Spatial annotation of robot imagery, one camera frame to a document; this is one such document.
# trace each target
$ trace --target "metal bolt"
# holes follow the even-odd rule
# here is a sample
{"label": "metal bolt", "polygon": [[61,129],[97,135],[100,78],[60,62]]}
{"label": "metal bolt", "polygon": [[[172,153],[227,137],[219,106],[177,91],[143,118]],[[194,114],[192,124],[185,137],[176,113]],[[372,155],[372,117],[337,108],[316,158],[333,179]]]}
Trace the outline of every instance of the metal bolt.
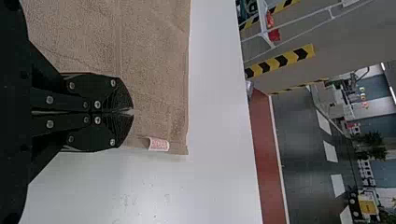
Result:
{"label": "metal bolt", "polygon": [[69,89],[73,90],[76,87],[76,84],[74,84],[74,82],[70,82],[69,83]]}
{"label": "metal bolt", "polygon": [[50,119],[47,120],[47,128],[48,128],[48,129],[53,128],[53,124],[54,124],[54,123],[53,123],[53,120],[50,120]]}
{"label": "metal bolt", "polygon": [[102,120],[100,119],[100,117],[95,118],[95,124],[100,124],[101,122]]}
{"label": "metal bolt", "polygon": [[48,105],[52,105],[53,104],[53,97],[52,96],[47,96],[46,103]]}
{"label": "metal bolt", "polygon": [[116,80],[111,79],[110,84],[111,84],[112,87],[116,87],[116,84],[117,84]]}
{"label": "metal bolt", "polygon": [[114,138],[110,139],[110,145],[113,147],[116,145],[116,140]]}
{"label": "metal bolt", "polygon": [[73,135],[70,135],[69,138],[67,139],[67,141],[68,141],[69,143],[74,142],[74,136],[73,136]]}
{"label": "metal bolt", "polygon": [[90,118],[85,117],[85,118],[84,118],[84,123],[89,123],[89,122],[90,122]]}
{"label": "metal bolt", "polygon": [[94,106],[96,109],[99,109],[102,106],[102,104],[99,101],[95,101]]}

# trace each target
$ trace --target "hazard stripe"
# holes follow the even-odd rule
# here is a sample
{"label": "hazard stripe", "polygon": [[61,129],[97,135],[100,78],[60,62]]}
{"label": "hazard stripe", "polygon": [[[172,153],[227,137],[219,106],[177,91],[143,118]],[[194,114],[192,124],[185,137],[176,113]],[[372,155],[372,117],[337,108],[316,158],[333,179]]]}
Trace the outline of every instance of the hazard stripe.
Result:
{"label": "hazard stripe", "polygon": [[245,69],[245,74],[247,78],[258,77],[261,74],[275,71],[281,67],[285,67],[301,60],[312,58],[314,56],[314,46],[312,44],[305,45],[298,49],[285,52],[275,58],[253,64]]}
{"label": "hazard stripe", "polygon": [[245,23],[239,25],[239,31],[244,31],[250,28],[254,23],[259,21],[259,18],[259,14],[250,17]]}
{"label": "hazard stripe", "polygon": [[269,11],[271,12],[271,14],[276,14],[288,7],[291,7],[294,4],[299,3],[300,0],[286,0],[283,3],[279,3],[277,4],[275,7],[271,8]]}
{"label": "hazard stripe", "polygon": [[329,79],[328,78],[320,78],[320,79],[318,79],[316,81],[305,82],[303,84],[287,88],[287,89],[285,89],[283,91],[275,91],[275,92],[271,93],[271,95],[279,95],[280,93],[298,90],[298,89],[301,89],[301,88],[305,88],[305,86],[307,86],[307,85],[313,85],[313,84],[316,84],[316,83],[319,83],[319,82],[323,82],[323,81],[327,81],[327,80],[329,80]]}

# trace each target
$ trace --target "white table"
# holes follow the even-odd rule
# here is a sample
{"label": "white table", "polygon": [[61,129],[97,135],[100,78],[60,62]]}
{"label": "white table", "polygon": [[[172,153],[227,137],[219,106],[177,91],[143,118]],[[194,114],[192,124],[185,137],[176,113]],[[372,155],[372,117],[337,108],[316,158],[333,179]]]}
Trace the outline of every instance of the white table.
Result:
{"label": "white table", "polygon": [[234,1],[192,0],[188,140],[186,157],[59,154],[21,223],[262,223]]}

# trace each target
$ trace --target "screw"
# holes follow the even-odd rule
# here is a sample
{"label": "screw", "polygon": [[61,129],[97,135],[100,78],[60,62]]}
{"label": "screw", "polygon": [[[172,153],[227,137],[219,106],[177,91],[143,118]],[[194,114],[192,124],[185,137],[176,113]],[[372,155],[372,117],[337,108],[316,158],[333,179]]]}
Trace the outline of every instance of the screw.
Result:
{"label": "screw", "polygon": [[89,122],[90,122],[90,118],[84,117],[84,123],[89,123]]}
{"label": "screw", "polygon": [[69,89],[73,90],[76,87],[76,84],[74,84],[74,82],[70,82],[69,83]]}
{"label": "screw", "polygon": [[94,106],[95,106],[96,109],[99,109],[101,105],[102,104],[99,101],[95,101]]}
{"label": "screw", "polygon": [[53,128],[53,120],[47,120],[47,128],[48,129],[51,129],[51,128]]}
{"label": "screw", "polygon": [[95,124],[100,124],[101,122],[102,120],[100,119],[100,117],[95,118]]}
{"label": "screw", "polygon": [[53,97],[52,97],[52,96],[47,96],[46,103],[47,103],[48,105],[52,105],[52,104],[53,104]]}
{"label": "screw", "polygon": [[116,145],[116,140],[114,138],[110,139],[110,145],[113,147]]}
{"label": "screw", "polygon": [[67,139],[67,141],[68,141],[69,143],[74,142],[74,136],[73,136],[73,135],[70,135],[69,138]]}

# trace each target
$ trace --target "beige towel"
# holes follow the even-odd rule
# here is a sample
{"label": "beige towel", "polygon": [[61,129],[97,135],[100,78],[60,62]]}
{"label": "beige towel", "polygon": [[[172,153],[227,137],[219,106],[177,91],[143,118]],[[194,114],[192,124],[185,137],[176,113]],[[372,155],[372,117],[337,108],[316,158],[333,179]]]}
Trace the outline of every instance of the beige towel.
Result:
{"label": "beige towel", "polygon": [[121,77],[135,109],[127,147],[141,137],[187,154],[191,0],[22,0],[29,37],[60,72]]}

